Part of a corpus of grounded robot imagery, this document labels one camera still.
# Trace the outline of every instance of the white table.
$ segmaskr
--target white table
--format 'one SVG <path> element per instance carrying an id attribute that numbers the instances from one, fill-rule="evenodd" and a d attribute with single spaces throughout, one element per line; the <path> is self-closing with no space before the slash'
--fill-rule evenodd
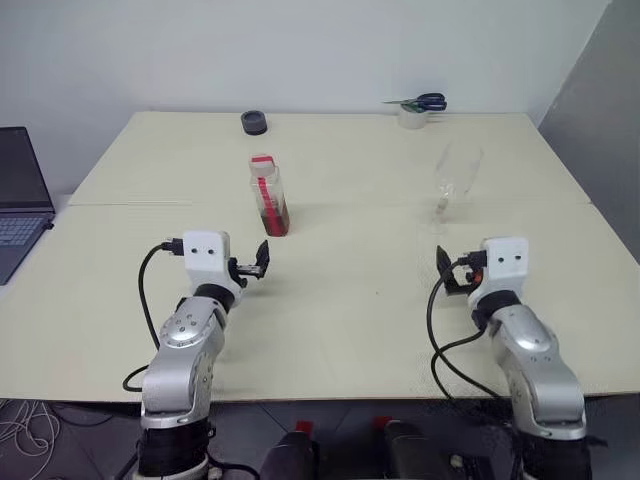
<path id="1" fill-rule="evenodd" d="M 406 130 L 388 115 L 268 114 L 246 135 L 239 114 L 135 114 L 71 199 L 72 205 L 254 205 L 251 155 L 280 165 L 290 204 L 399 205 L 437 195 L 434 168 L 451 141 L 484 150 L 470 201 L 588 197 L 523 114 L 439 115 Z"/>
<path id="2" fill-rule="evenodd" d="M 251 260 L 265 234 L 247 161 L 261 152 L 282 168 L 292 226 L 231 312 L 218 400 L 439 397 L 424 325 L 435 245 L 459 255 L 493 235 L 529 238 L 524 300 L 585 391 L 640 390 L 638 265 L 527 117 L 446 115 L 408 131 L 380 115 L 268 115 L 260 137 L 238 117 L 132 118 L 0 302 L 0 397 L 139 399 L 120 383 L 154 353 L 140 261 L 196 228 L 227 230 L 232 254 Z M 451 140 L 479 143 L 485 159 L 436 238 L 433 169 Z M 159 326 L 188 293 L 182 260 L 158 254 L 146 282 Z M 473 331 L 460 297 L 441 297 L 435 322 L 443 342 Z M 506 392 L 486 341 L 452 358 Z"/>
<path id="3" fill-rule="evenodd" d="M 459 255 L 487 235 L 529 238 L 524 300 L 558 334 L 585 392 L 640 390 L 638 265 L 593 206 L 454 205 L 440 239 L 429 233 L 427 212 L 423 204 L 294 209 L 290 235 L 270 239 L 267 277 L 251 282 L 230 314 L 216 399 L 439 397 L 424 320 L 435 245 Z M 2 395 L 137 400 L 120 383 L 154 353 L 138 301 L 138 266 L 151 246 L 192 228 L 229 231 L 232 254 L 245 260 L 264 237 L 253 207 L 70 207 L 0 302 Z M 158 254 L 146 284 L 160 326 L 187 293 L 182 259 Z M 473 331 L 461 297 L 441 298 L 434 321 L 443 342 Z M 452 358 L 506 393 L 488 342 Z M 444 378 L 454 393 L 478 395 Z"/>

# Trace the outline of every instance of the transparent container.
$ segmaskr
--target transparent container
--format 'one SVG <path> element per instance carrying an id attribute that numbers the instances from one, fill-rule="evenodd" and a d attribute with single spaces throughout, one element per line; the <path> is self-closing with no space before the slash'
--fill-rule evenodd
<path id="1" fill-rule="evenodd" d="M 284 199 L 280 170 L 269 155 L 257 155 L 249 162 L 251 188 L 267 235 L 284 237 L 289 232 L 289 211 Z"/>
<path id="2" fill-rule="evenodd" d="M 436 165 L 434 178 L 440 192 L 432 216 L 434 233 L 444 233 L 443 217 L 449 203 L 467 195 L 475 182 L 484 157 L 482 147 L 472 141 L 452 141 Z"/>

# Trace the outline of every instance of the laptop screen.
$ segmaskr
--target laptop screen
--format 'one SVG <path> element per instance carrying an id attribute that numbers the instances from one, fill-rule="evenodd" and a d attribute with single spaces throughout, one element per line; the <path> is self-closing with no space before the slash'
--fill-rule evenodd
<path id="1" fill-rule="evenodd" d="M 27 129 L 0 128 L 0 208 L 50 206 Z"/>

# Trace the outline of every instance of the white bottle cap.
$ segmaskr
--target white bottle cap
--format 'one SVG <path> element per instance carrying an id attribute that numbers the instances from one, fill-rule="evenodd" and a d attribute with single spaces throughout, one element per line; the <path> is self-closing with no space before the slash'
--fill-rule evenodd
<path id="1" fill-rule="evenodd" d="M 254 155 L 249 162 L 251 175 L 254 177 L 268 177 L 276 171 L 276 164 L 271 155 Z"/>

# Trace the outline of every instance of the white wall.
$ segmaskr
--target white wall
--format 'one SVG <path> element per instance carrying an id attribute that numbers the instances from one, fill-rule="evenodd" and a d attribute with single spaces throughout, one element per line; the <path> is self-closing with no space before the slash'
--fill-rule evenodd
<path id="1" fill-rule="evenodd" d="M 140 109 L 451 111 L 535 122 L 608 0 L 0 0 L 0 124 L 72 190 Z"/>

